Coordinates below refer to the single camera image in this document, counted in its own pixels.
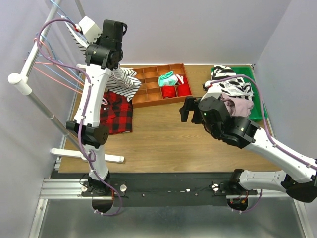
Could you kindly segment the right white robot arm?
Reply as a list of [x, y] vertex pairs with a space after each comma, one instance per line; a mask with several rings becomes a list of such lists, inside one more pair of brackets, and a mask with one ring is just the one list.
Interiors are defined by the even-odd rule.
[[291, 198], [310, 203], [317, 197], [317, 161], [285, 145], [279, 145], [264, 128], [246, 117], [229, 114], [223, 101], [215, 97], [186, 97], [180, 119], [202, 124], [213, 138], [252, 151], [280, 167], [275, 172], [236, 169], [225, 184], [227, 194], [247, 194], [256, 189], [285, 192]]

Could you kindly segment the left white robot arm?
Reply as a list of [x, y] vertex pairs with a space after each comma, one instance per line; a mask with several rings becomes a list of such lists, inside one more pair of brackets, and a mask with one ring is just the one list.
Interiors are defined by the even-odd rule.
[[123, 57], [122, 39], [127, 25], [114, 20], [104, 20], [103, 27], [85, 16], [79, 22], [81, 33], [88, 46], [85, 51], [85, 83], [79, 108], [66, 128], [76, 135], [82, 157], [89, 163], [88, 181], [84, 191], [104, 196], [113, 188], [109, 184], [109, 170], [105, 160], [105, 143], [108, 128], [100, 124], [100, 108], [106, 84]]

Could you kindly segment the thin striped tank top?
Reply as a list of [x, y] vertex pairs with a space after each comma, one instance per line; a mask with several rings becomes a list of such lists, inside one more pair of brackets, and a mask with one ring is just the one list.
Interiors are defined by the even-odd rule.
[[[98, 44], [101, 41], [101, 36], [94, 44]], [[113, 93], [126, 97], [127, 101], [130, 102], [138, 89], [141, 87], [141, 82], [140, 80], [135, 78], [135, 75], [136, 72], [130, 68], [119, 67], [117, 69], [114, 69], [108, 80], [106, 88]]]

